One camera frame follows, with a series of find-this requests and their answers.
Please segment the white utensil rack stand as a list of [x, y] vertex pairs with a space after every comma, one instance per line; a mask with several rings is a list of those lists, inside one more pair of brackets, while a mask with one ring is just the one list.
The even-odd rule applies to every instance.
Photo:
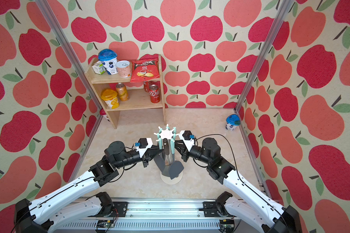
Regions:
[[175, 159], [175, 142], [177, 129], [174, 127], [170, 129], [166, 125], [165, 129], [158, 127], [158, 132], [155, 133], [157, 136], [157, 145], [163, 151], [157, 155], [154, 160], [161, 174], [161, 179], [168, 185], [174, 185], [181, 181], [183, 177], [183, 164]]

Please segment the grey slotted turner mint handle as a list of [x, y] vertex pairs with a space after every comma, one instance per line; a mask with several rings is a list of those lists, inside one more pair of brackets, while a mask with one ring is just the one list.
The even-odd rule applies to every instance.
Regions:
[[165, 169], [165, 160], [164, 160], [164, 155], [165, 155], [165, 150], [164, 150], [164, 142], [161, 138], [157, 140], [159, 149], [161, 149], [161, 152], [154, 158], [154, 161], [159, 168], [161, 172], [164, 171]]

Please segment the grey spatula mint handle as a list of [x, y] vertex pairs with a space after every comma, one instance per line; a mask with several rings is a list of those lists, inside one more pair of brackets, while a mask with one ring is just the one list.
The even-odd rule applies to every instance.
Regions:
[[175, 160], [175, 140], [173, 138], [170, 140], [170, 150], [172, 163], [170, 164], [169, 175], [171, 180], [173, 180], [184, 170], [183, 164], [180, 161]]

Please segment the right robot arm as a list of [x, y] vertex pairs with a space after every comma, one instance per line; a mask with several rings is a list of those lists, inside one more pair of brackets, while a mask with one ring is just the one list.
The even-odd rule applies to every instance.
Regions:
[[226, 186], [243, 201], [227, 193], [222, 208], [238, 217], [260, 233], [301, 233], [302, 226], [298, 211], [292, 206], [284, 207], [245, 179], [228, 160], [222, 157], [221, 148], [214, 138], [206, 138], [202, 146], [195, 145], [194, 139], [175, 140], [174, 149], [183, 161], [189, 158], [207, 164], [208, 174]]

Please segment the blue lid yogurt cup floor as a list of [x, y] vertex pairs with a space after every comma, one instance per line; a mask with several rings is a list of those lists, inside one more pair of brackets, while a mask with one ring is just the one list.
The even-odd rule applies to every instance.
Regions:
[[226, 129], [228, 131], [234, 131], [240, 125], [241, 121], [237, 114], [232, 114], [226, 118]]

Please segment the red cola can front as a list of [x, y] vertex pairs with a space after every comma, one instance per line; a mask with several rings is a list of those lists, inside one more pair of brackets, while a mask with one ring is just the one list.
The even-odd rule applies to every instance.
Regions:
[[156, 84], [152, 84], [149, 86], [149, 95], [150, 95], [151, 103], [160, 102], [159, 87]]

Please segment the red white cup behind shelf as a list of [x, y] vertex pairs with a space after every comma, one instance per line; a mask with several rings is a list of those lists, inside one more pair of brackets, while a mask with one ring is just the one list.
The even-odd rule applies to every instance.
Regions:
[[100, 110], [99, 114], [100, 114], [101, 116], [103, 116], [107, 121], [110, 121], [109, 118], [108, 118], [108, 116], [107, 116], [107, 114], [106, 114], [106, 112], [104, 111], [103, 108]]

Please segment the left circuit board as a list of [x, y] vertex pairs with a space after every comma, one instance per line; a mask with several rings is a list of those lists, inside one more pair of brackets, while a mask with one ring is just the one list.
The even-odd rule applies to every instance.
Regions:
[[96, 229], [97, 230], [103, 230], [103, 229], [109, 229], [109, 228], [113, 228], [115, 225], [115, 221], [114, 220], [98, 220], [97, 224], [96, 224]]

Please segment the red chips bag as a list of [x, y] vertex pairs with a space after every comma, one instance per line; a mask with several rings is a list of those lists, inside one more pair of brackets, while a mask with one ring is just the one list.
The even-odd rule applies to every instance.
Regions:
[[131, 83], [149, 81], [159, 77], [157, 58], [132, 61]]

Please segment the pink cup foil lid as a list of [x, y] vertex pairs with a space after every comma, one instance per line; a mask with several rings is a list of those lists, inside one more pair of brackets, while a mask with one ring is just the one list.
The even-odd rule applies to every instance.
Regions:
[[121, 60], [116, 63], [116, 68], [121, 78], [130, 78], [132, 76], [132, 65], [130, 61]]

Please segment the small green white carton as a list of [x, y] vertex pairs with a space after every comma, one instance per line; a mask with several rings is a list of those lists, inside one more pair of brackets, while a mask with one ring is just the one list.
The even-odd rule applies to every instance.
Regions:
[[101, 61], [97, 61], [96, 63], [94, 63], [92, 65], [92, 69], [93, 69], [94, 73], [99, 74], [99, 75], [106, 72], [106, 68], [104, 67], [104, 65], [102, 64]]

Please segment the blue lid yogurt tub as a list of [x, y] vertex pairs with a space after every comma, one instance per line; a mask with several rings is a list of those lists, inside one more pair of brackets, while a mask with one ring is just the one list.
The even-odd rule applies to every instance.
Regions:
[[118, 73], [118, 70], [116, 68], [117, 63], [117, 53], [110, 50], [110, 49], [104, 49], [99, 52], [98, 59], [101, 61], [103, 66], [105, 67], [106, 71], [109, 75], [114, 75]]

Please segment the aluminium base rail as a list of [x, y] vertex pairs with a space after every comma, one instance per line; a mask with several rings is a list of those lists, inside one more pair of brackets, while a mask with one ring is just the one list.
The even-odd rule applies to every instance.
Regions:
[[[234, 219], [233, 233], [259, 233], [222, 208], [218, 199], [113, 199], [110, 216], [84, 217], [57, 233], [220, 233], [220, 220]], [[113, 228], [97, 230], [98, 220], [114, 220]]]

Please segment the right aluminium frame post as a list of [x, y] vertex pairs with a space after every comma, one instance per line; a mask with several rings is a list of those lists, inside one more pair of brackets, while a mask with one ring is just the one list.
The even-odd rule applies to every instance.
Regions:
[[267, 54], [270, 52], [271, 49], [273, 49], [273, 42], [277, 37], [277, 34], [279, 33], [279, 30], [290, 11], [291, 5], [295, 2], [294, 0], [287, 0], [287, 1], [281, 1], [282, 5], [278, 9], [277, 15], [273, 20], [272, 26], [267, 34], [267, 37], [263, 43], [263, 46], [259, 52], [259, 55], [256, 59], [256, 62], [253, 66], [252, 72], [248, 75], [247, 82], [243, 88], [243, 91], [241, 95], [239, 96], [239, 100], [237, 102], [237, 105], [234, 109], [234, 112], [236, 114], [239, 114], [239, 110], [243, 105], [243, 102], [246, 100], [246, 97], [252, 87], [252, 84], [254, 80], [258, 77], [258, 72], [263, 66], [263, 63], [266, 59]]

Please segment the aluminium frame post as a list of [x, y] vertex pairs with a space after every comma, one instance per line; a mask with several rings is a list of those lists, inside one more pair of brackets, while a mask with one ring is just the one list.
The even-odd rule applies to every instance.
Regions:
[[258, 72], [263, 66], [263, 63], [266, 59], [267, 54], [270, 52], [271, 49], [273, 49], [273, 42], [277, 37], [277, 34], [279, 33], [279, 30], [290, 11], [291, 5], [295, 2], [294, 0], [287, 0], [287, 1], [281, 1], [282, 5], [278, 9], [277, 15], [273, 20], [272, 26], [267, 34], [267, 37], [263, 43], [263, 46], [259, 52], [259, 55], [256, 59], [256, 62], [253, 66], [252, 72], [248, 75], [247, 82], [243, 88], [243, 91], [241, 95], [239, 96], [239, 100], [237, 102], [237, 105], [234, 109], [234, 112], [236, 114], [239, 114], [239, 110], [243, 105], [243, 102], [246, 100], [246, 97], [252, 87], [252, 84], [254, 80], [258, 77]]
[[48, 25], [50, 26], [56, 39], [58, 40], [61, 47], [63, 48], [63, 51], [65, 52], [66, 56], [68, 57], [69, 61], [71, 62], [72, 67], [74, 68], [76, 73], [79, 74], [79, 77], [81, 78], [82, 83], [86, 87], [87, 91], [90, 93], [92, 100], [96, 104], [97, 108], [101, 109], [102, 105], [100, 104], [100, 98], [96, 96], [94, 89], [93, 89], [88, 77], [86, 76], [84, 69], [82, 68], [82, 64], [80, 63], [80, 61], [76, 55], [76, 52], [74, 51], [72, 45], [70, 44], [69, 40], [65, 36], [63, 29], [62, 29], [61, 25], [59, 24], [57, 17], [54, 14], [48, 1], [36, 0], [35, 2], [37, 4], [37, 6], [39, 7], [45, 20], [47, 21]]

